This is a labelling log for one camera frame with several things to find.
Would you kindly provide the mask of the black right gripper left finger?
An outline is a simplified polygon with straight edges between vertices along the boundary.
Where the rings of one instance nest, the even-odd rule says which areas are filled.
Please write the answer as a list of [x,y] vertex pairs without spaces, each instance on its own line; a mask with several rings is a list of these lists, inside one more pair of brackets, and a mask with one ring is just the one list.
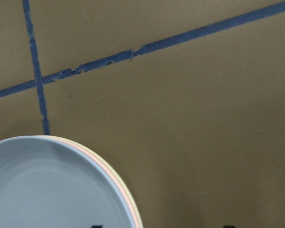
[[92,225],[91,228],[103,228],[103,225]]

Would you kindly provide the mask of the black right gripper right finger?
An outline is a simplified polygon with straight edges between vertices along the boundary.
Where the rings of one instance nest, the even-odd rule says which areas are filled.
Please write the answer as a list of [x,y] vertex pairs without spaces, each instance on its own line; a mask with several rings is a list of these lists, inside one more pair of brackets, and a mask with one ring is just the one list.
[[234,225],[224,225],[223,228],[236,228]]

